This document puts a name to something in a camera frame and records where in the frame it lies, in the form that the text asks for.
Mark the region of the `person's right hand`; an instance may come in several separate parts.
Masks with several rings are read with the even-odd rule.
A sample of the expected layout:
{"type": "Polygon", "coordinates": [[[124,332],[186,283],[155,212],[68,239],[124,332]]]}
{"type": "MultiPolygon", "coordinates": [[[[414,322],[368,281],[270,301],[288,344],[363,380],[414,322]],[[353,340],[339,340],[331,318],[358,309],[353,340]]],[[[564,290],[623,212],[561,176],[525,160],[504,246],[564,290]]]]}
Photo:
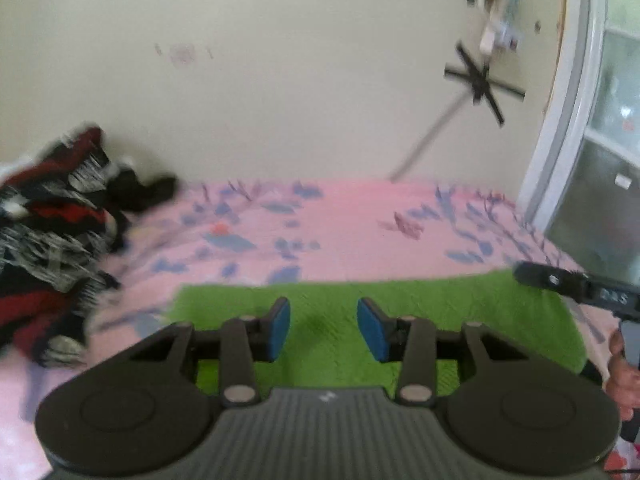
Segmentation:
{"type": "Polygon", "coordinates": [[[623,336],[619,330],[612,333],[608,348],[611,356],[605,391],[617,404],[622,421],[630,422],[640,406],[640,374],[625,359],[623,336]]]}

